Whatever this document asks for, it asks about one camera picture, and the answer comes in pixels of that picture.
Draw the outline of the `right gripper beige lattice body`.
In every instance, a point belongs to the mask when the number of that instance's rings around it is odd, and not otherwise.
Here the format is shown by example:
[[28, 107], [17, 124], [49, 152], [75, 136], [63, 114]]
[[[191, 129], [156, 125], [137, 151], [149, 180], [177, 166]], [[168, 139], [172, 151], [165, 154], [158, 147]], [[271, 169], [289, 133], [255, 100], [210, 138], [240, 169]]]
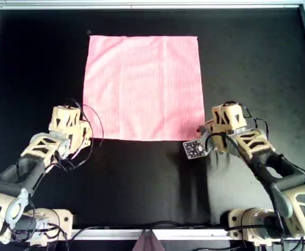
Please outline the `right gripper beige lattice body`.
[[239, 103], [226, 102], [213, 107], [212, 118], [202, 125], [207, 126], [202, 136], [202, 147], [206, 153], [212, 150], [229, 154], [244, 153], [237, 136], [245, 131], [247, 123]]

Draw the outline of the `left gripper beige lattice body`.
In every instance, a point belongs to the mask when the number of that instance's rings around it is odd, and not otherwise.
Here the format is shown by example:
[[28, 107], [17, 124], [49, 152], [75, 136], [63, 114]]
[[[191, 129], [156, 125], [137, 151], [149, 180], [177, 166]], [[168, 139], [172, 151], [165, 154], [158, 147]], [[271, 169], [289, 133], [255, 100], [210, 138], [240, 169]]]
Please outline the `left gripper beige lattice body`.
[[70, 139], [70, 147], [88, 147], [92, 137], [88, 121], [80, 120], [81, 110], [69, 106], [53, 107], [49, 131], [64, 135]]

